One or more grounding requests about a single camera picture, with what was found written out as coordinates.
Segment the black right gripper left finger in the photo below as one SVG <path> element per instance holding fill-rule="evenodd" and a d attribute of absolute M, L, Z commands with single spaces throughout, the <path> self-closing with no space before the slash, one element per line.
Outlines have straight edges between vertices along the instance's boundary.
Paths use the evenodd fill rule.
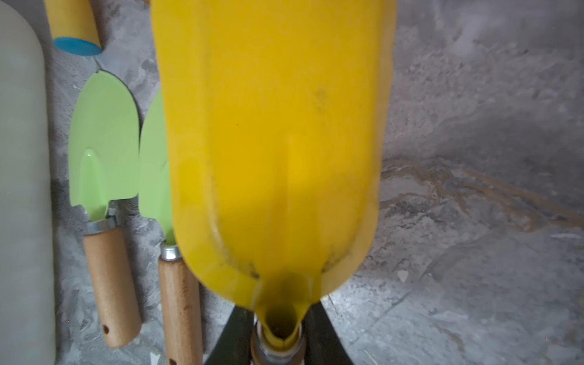
<path fill-rule="evenodd" d="M 254 313 L 235 306 L 205 365 L 250 365 Z"/>

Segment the light green shovel wide blade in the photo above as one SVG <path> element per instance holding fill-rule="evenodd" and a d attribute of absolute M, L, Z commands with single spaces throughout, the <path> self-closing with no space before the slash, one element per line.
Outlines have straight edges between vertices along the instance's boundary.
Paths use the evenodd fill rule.
<path fill-rule="evenodd" d="M 129 344 L 141 330 L 141 317 L 123 230 L 110 203 L 138 194 L 140 125 L 133 96 L 106 71 L 82 88 L 68 138 L 71 206 L 88 220 L 83 245 L 108 348 Z"/>

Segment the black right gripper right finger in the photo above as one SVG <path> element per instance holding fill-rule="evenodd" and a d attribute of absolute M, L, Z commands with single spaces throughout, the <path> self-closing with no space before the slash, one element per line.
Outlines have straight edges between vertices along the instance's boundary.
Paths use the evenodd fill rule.
<path fill-rule="evenodd" d="M 306 365 L 353 365 L 321 302 L 313 304 L 302 322 L 307 337 Z"/>

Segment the green shovel yellow handle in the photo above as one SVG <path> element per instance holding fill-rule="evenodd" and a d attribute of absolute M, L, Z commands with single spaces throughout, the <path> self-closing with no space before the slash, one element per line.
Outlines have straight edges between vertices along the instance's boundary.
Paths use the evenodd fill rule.
<path fill-rule="evenodd" d="M 102 53 L 93 8 L 89 0 L 44 1 L 53 44 L 76 56 Z"/>

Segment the narrow green trowel wooden handle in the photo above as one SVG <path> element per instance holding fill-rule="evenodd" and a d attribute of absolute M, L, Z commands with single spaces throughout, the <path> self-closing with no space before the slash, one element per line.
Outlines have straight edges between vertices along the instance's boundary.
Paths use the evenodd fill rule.
<path fill-rule="evenodd" d="M 141 128 L 138 208 L 159 223 L 158 274 L 168 364 L 202 364 L 199 283 L 185 264 L 173 229 L 170 172 L 162 93 L 158 91 Z"/>

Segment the white plastic storage box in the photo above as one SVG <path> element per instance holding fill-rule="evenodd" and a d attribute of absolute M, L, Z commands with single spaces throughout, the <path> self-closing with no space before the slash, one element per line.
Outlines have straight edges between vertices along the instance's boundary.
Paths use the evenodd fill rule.
<path fill-rule="evenodd" d="M 53 364 L 56 319 L 45 62 L 1 4 L 1 362 Z"/>

